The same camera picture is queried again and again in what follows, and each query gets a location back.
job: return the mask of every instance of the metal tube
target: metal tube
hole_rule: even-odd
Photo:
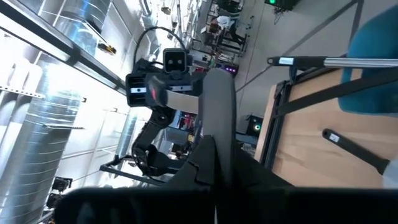
[[[155,181],[155,180],[152,180],[152,179],[147,179],[145,177],[140,177],[140,176],[137,176],[137,175],[134,175],[134,174],[129,174],[129,173],[126,173],[126,172],[123,172],[123,171],[120,171],[120,170],[113,169],[112,167],[108,167],[106,165],[102,165],[99,169],[100,169],[100,171],[104,171],[104,172],[109,172],[111,174],[120,175],[122,177],[127,177],[127,178],[130,178],[130,179],[133,179],[133,180],[138,180],[138,181],[141,181],[141,182],[144,182],[144,183],[147,183],[147,184],[152,184],[152,185],[156,185],[156,186],[162,186],[163,185],[161,183],[161,180],[160,181]]]
[[[0,220],[5,223],[30,223],[40,218],[72,131],[42,124],[73,124],[81,103],[73,83],[63,82],[62,77],[67,72],[68,78],[75,79],[79,73],[44,61],[39,65],[43,76],[37,91],[46,97],[30,103],[0,178]]]
[[[398,67],[398,59],[326,58],[324,64],[336,68],[391,68]]]

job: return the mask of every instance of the wooden tabletop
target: wooden tabletop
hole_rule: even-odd
[[[353,78],[361,71],[355,70]],[[341,70],[298,84],[292,88],[290,101],[315,93],[341,80]],[[271,116],[271,90],[255,158],[262,147]],[[282,127],[273,171],[294,185],[311,187],[382,188],[382,177],[362,160],[322,138],[330,128],[364,146],[375,154],[393,159],[398,155],[398,118],[343,112],[337,99],[325,101],[287,114]]]

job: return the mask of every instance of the metal rod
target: metal rod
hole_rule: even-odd
[[[51,129],[77,129],[82,130],[83,127],[69,126],[69,125],[59,125],[59,124],[42,124],[43,128],[51,128]]]
[[[398,59],[377,58],[326,58],[326,67],[338,68],[391,68],[398,67]]]
[[[119,176],[122,176],[122,177],[127,177],[127,178],[130,178],[130,179],[133,179],[133,180],[138,180],[138,181],[141,181],[141,182],[144,182],[144,183],[147,183],[147,184],[152,184],[152,185],[156,185],[156,186],[162,186],[163,185],[163,183],[161,183],[161,180],[159,180],[159,182],[158,182],[158,181],[155,181],[155,180],[152,180],[152,179],[147,179],[145,177],[140,177],[138,175],[129,174],[129,173],[126,173],[126,172],[123,172],[123,171],[120,171],[120,170],[116,170],[116,169],[113,169],[112,167],[108,167],[106,165],[102,165],[99,168],[99,170],[100,171],[104,171],[104,172],[109,172],[111,174],[116,174],[116,175],[119,175]]]

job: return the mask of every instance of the label sticker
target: label sticker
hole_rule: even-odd
[[[340,140],[340,137],[335,135],[335,134],[330,134],[329,139],[334,141],[334,142],[338,142]]]
[[[293,65],[294,58],[280,58],[279,63],[282,65]]]

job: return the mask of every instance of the floor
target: floor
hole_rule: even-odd
[[[286,68],[267,66],[267,57],[342,55],[358,27],[397,4],[396,0],[301,0],[274,24],[272,6],[264,0],[246,2],[241,20],[254,16],[254,21],[235,78],[238,117],[263,116],[271,86],[288,79]]]

